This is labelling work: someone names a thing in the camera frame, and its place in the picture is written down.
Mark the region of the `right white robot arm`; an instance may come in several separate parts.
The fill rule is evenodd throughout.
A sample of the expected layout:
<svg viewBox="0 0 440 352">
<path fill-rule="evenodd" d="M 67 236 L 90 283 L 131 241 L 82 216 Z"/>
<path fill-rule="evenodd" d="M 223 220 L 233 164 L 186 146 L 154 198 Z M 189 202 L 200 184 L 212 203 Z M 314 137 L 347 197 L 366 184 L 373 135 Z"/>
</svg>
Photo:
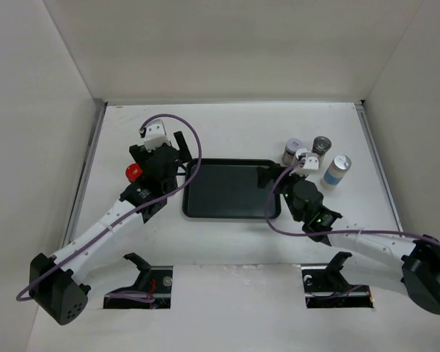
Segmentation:
<svg viewBox="0 0 440 352">
<path fill-rule="evenodd" d="M 256 168 L 257 186 L 271 186 L 268 198 L 284 197 L 296 238 L 310 238 L 339 249 L 325 268 L 327 285 L 342 290 L 356 279 L 409 297 L 440 315 L 440 241 L 396 230 L 366 230 L 323 204 L 323 194 L 304 176 L 279 164 Z"/>
</svg>

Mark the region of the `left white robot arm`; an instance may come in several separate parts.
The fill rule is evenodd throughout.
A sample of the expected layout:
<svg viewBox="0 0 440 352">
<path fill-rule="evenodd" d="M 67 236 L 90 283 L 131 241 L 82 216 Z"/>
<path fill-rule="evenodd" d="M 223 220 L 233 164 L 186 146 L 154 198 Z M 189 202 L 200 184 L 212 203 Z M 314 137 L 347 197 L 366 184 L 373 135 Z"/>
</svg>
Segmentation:
<svg viewBox="0 0 440 352">
<path fill-rule="evenodd" d="M 50 257 L 37 255 L 30 263 L 29 297 L 60 326 L 85 308 L 96 284 L 89 274 L 104 265 L 118 240 L 146 224 L 181 190 L 178 169 L 191 161 L 182 132 L 173 147 L 160 125 L 143 128 L 144 143 L 129 152 L 142 173 L 132 180 L 112 208 L 83 235 Z"/>
</svg>

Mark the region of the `clear top pepper grinder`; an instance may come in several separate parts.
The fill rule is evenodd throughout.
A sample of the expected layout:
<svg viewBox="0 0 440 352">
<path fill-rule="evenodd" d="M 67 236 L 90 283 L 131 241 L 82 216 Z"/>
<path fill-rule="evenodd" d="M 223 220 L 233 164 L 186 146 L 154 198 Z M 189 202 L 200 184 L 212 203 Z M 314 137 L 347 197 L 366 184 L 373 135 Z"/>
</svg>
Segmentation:
<svg viewBox="0 0 440 352">
<path fill-rule="evenodd" d="M 318 156 L 318 161 L 323 162 L 325 154 L 331 149 L 331 140 L 325 136 L 316 136 L 312 143 L 312 152 Z"/>
</svg>

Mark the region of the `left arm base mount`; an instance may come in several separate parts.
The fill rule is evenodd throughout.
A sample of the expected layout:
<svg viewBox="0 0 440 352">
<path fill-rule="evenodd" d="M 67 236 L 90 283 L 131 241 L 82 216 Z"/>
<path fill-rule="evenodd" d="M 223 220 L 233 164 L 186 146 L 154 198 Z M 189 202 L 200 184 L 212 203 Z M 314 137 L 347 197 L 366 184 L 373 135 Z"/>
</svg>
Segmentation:
<svg viewBox="0 0 440 352">
<path fill-rule="evenodd" d="M 152 266 L 135 253 L 124 259 L 132 262 L 138 276 L 129 286 L 122 286 L 105 295 L 104 309 L 169 309 L 171 307 L 174 268 Z"/>
</svg>

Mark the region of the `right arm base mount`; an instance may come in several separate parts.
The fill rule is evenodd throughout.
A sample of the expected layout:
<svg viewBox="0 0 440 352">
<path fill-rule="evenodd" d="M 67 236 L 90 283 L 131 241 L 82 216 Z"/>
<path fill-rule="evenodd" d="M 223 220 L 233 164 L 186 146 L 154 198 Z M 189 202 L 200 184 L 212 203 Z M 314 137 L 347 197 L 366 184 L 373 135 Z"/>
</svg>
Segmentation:
<svg viewBox="0 0 440 352">
<path fill-rule="evenodd" d="M 373 308 L 366 285 L 351 285 L 341 270 L 350 252 L 338 252 L 329 263 L 301 266 L 304 300 L 309 309 Z"/>
</svg>

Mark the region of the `blue label silver lid shaker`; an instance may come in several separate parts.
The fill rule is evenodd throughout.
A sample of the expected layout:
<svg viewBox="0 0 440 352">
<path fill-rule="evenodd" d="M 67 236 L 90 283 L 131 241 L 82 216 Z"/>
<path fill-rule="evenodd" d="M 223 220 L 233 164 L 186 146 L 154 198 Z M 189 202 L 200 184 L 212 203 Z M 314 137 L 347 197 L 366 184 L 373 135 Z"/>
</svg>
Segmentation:
<svg viewBox="0 0 440 352">
<path fill-rule="evenodd" d="M 320 180 L 322 187 L 328 190 L 335 189 L 350 170 L 351 165 L 352 161 L 346 155 L 334 157 Z"/>
</svg>

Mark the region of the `red lid sauce jar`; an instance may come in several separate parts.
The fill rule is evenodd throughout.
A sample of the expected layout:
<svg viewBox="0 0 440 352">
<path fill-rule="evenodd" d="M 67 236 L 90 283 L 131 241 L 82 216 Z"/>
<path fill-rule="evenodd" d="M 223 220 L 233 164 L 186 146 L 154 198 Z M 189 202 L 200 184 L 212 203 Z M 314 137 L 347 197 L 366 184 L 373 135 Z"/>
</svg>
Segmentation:
<svg viewBox="0 0 440 352">
<path fill-rule="evenodd" d="M 142 175 L 142 173 L 143 171 L 137 163 L 129 165 L 125 170 L 125 176 L 131 183 L 135 182 Z"/>
</svg>

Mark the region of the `jar with pink label lid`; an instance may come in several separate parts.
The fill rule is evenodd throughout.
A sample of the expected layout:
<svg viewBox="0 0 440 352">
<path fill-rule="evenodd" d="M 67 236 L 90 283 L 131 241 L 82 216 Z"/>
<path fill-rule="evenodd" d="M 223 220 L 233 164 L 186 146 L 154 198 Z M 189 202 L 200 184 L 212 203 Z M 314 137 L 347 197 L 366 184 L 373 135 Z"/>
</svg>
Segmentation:
<svg viewBox="0 0 440 352">
<path fill-rule="evenodd" d="M 290 138 L 285 142 L 284 152 L 282 154 L 282 163 L 285 166 L 290 166 L 293 162 L 294 156 L 302 148 L 302 142 L 297 138 Z"/>
</svg>

